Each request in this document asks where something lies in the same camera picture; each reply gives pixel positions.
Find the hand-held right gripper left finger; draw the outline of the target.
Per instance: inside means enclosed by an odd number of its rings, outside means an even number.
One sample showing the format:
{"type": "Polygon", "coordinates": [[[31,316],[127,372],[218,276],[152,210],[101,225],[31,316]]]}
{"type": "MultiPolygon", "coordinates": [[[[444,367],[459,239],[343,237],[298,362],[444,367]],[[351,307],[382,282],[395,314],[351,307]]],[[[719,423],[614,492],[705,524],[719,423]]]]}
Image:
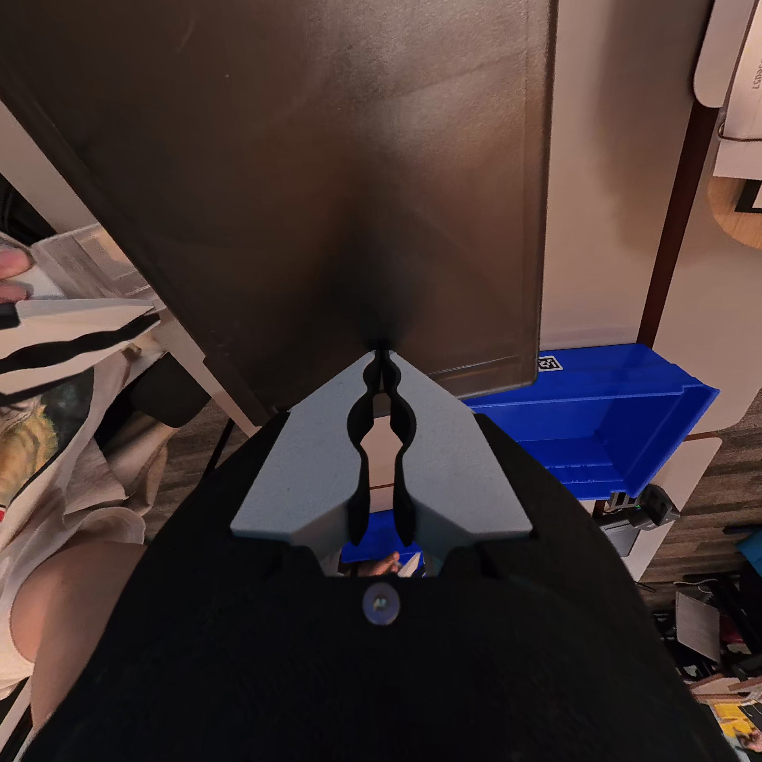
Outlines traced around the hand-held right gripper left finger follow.
{"type": "Polygon", "coordinates": [[[288,413],[231,523],[237,537],[311,549],[359,544],[369,522],[369,463],[382,354],[360,357],[288,413]]]}

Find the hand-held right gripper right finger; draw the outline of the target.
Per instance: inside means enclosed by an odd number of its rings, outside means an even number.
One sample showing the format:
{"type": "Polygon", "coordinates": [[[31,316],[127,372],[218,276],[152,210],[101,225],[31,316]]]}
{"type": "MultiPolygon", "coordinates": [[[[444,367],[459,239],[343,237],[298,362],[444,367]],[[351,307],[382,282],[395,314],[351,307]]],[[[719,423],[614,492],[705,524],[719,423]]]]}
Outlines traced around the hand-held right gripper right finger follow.
{"type": "Polygon", "coordinates": [[[529,537],[533,525],[472,410],[399,354],[384,352],[395,456],[395,529],[429,554],[529,537]]]}

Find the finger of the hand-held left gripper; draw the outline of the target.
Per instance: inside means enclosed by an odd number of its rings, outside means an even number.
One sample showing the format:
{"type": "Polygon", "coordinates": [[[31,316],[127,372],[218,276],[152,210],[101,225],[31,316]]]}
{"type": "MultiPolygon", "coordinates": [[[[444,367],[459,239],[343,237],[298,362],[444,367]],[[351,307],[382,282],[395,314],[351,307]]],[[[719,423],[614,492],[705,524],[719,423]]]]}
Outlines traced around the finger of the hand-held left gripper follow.
{"type": "Polygon", "coordinates": [[[75,376],[125,345],[30,345],[2,357],[1,394],[24,395],[32,389],[75,376]]]}
{"type": "Polygon", "coordinates": [[[3,303],[1,365],[52,367],[138,338],[158,323],[139,300],[24,300],[3,303]]]}

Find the clear plastic storage drawer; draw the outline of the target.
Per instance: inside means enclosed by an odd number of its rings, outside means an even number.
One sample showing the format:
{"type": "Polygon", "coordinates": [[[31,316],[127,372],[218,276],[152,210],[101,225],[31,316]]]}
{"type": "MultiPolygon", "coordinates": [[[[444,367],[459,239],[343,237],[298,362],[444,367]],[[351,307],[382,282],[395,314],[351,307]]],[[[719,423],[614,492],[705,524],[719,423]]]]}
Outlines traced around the clear plastic storage drawer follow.
{"type": "Polygon", "coordinates": [[[70,299],[154,302],[158,298],[100,224],[53,235],[34,243],[31,257],[70,299]]]}

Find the blue plastic bin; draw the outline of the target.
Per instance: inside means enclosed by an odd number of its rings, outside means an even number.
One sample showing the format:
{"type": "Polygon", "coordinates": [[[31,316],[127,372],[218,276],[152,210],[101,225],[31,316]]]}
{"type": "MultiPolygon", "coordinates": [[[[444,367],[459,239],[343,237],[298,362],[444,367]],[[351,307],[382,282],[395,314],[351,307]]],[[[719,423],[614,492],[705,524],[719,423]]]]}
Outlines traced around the blue plastic bin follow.
{"type": "Polygon", "coordinates": [[[489,418],[490,443],[506,454],[499,427],[548,477],[545,523],[568,519],[573,495],[606,500],[606,516],[626,517],[719,395],[641,344],[555,350],[539,357],[537,381],[521,389],[465,400],[489,418]],[[553,477],[562,487],[555,487],[553,477]]]}

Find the black storage cabinet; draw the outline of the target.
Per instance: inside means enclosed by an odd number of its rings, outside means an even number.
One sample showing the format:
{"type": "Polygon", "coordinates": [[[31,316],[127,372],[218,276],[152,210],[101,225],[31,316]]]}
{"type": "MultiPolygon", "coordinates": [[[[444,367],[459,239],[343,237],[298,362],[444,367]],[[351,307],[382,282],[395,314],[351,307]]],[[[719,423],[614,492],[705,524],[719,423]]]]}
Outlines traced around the black storage cabinet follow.
{"type": "Polygon", "coordinates": [[[538,375],[557,2],[2,2],[2,102],[253,424],[538,375]]]}

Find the person's right forearm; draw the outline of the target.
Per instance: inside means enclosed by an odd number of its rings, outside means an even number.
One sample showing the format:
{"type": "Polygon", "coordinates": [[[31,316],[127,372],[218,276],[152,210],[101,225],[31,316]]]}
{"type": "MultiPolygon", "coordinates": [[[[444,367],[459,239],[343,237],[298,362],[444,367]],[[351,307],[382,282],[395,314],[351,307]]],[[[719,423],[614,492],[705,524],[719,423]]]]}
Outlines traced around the person's right forearm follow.
{"type": "Polygon", "coordinates": [[[14,645],[33,663],[31,718],[41,728],[67,696],[105,631],[147,546],[73,538],[20,587],[14,645]]]}

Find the grey desk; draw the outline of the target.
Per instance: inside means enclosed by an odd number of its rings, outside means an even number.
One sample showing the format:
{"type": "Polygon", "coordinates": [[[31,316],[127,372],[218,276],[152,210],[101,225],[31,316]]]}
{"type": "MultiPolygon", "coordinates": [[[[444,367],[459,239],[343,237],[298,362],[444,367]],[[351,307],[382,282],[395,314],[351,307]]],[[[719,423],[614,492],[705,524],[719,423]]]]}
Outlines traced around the grey desk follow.
{"type": "Polygon", "coordinates": [[[709,2],[557,2],[539,341],[634,341],[709,2]]]}

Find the person's left hand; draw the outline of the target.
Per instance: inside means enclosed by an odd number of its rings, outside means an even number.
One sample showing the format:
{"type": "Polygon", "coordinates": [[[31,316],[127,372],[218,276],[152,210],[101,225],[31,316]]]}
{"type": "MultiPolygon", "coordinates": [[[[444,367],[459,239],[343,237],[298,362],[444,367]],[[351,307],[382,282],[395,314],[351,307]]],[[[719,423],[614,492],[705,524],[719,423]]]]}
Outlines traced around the person's left hand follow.
{"type": "Polygon", "coordinates": [[[1,304],[15,304],[29,298],[30,291],[17,278],[33,266],[28,254],[15,247],[1,246],[1,304]]]}

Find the black charger case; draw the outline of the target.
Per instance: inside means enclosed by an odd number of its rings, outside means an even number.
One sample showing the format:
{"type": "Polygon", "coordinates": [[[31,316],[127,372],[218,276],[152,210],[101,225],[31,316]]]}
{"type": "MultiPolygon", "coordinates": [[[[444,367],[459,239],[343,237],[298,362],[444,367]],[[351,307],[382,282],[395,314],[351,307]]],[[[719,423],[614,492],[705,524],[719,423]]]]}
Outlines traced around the black charger case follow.
{"type": "Polygon", "coordinates": [[[657,529],[681,518],[681,511],[668,493],[654,483],[643,489],[625,513],[629,523],[640,531],[657,529]]]}

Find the grey flat sheet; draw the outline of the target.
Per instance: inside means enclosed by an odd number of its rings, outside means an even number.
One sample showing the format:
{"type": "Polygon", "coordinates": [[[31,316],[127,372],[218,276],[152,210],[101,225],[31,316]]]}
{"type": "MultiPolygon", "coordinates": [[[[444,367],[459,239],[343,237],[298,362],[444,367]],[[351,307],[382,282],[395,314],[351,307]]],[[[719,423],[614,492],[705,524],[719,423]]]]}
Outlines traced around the grey flat sheet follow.
{"type": "Polygon", "coordinates": [[[675,596],[675,625],[679,643],[712,662],[722,659],[721,614],[714,606],[683,592],[675,596]]]}

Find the wooden instruction board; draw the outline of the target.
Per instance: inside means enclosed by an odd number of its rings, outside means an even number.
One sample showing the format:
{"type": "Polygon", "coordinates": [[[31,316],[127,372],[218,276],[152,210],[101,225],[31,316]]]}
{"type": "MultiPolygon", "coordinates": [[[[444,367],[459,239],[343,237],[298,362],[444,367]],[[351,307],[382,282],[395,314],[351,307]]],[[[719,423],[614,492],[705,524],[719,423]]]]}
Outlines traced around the wooden instruction board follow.
{"type": "Polygon", "coordinates": [[[710,209],[735,241],[761,249],[761,2],[717,1],[693,72],[693,94],[718,110],[710,209]]]}

